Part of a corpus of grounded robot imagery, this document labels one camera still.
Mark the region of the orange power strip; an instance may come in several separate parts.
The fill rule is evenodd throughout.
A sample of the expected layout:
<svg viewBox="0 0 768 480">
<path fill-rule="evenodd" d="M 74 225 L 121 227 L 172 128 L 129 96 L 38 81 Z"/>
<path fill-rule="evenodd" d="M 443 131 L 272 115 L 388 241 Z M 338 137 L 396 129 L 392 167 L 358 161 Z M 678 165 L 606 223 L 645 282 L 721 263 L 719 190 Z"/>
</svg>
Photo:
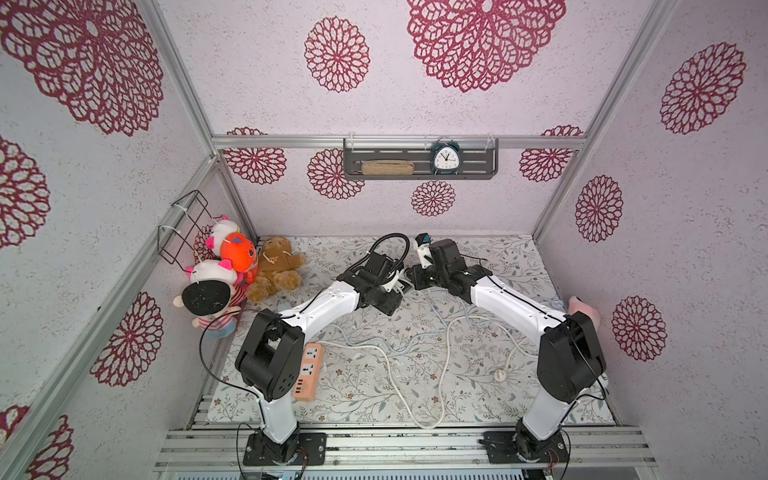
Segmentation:
<svg viewBox="0 0 768 480">
<path fill-rule="evenodd" d="M 319 343 L 309 343 L 305 347 L 293 391 L 293 397 L 297 401 L 311 402 L 315 399 L 324 355 L 325 349 Z"/>
</svg>

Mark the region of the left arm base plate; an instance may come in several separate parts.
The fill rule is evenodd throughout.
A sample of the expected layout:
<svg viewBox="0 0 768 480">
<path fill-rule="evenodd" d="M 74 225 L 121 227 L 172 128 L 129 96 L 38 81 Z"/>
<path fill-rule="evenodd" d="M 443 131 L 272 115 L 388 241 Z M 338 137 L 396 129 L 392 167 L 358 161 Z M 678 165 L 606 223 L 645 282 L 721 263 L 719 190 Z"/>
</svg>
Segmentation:
<svg viewBox="0 0 768 480">
<path fill-rule="evenodd" d="M 270 440 L 263 431 L 248 437 L 243 457 L 245 466 L 318 466 L 325 463 L 325 433 L 294 432 L 285 442 Z"/>
</svg>

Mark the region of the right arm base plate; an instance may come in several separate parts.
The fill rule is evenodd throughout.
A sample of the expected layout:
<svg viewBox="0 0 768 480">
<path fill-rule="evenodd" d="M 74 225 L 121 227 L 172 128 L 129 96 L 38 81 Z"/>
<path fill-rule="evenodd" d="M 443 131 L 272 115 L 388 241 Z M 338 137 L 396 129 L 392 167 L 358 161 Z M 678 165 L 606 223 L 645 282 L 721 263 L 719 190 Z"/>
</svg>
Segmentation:
<svg viewBox="0 0 768 480">
<path fill-rule="evenodd" d="M 491 464 L 565 464 L 570 460 L 570 450 L 561 431 L 546 440 L 538 440 L 527 431 L 486 431 L 478 443 Z"/>
</svg>

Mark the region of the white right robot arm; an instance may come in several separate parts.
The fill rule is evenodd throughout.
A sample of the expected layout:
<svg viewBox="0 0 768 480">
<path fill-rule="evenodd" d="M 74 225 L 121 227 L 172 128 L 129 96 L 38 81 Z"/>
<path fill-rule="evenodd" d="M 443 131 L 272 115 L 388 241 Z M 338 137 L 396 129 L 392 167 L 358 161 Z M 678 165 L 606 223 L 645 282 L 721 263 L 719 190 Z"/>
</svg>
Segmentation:
<svg viewBox="0 0 768 480">
<path fill-rule="evenodd" d="M 457 244 L 423 233 L 415 245 L 420 264 L 406 270 L 418 290 L 439 287 L 487 310 L 538 349 L 540 390 L 516 427 L 519 439 L 545 442 L 560 430 L 577 401 L 601 380 L 606 364 L 593 318 L 559 312 L 523 295 L 482 265 L 467 265 Z"/>
</svg>

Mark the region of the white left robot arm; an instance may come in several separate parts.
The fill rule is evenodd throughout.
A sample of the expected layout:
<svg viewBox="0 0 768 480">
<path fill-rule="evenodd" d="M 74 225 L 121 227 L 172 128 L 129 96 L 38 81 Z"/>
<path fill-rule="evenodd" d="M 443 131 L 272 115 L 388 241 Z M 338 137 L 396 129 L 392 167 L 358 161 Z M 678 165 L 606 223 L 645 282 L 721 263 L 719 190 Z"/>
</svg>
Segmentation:
<svg viewBox="0 0 768 480">
<path fill-rule="evenodd" d="M 259 311 L 235 359 L 246 389 L 259 399 L 262 435 L 283 446 L 298 431 L 292 395 L 305 344 L 338 318 L 372 306 L 392 315 L 402 302 L 395 286 L 404 260 L 371 252 L 311 300 L 280 312 Z"/>
</svg>

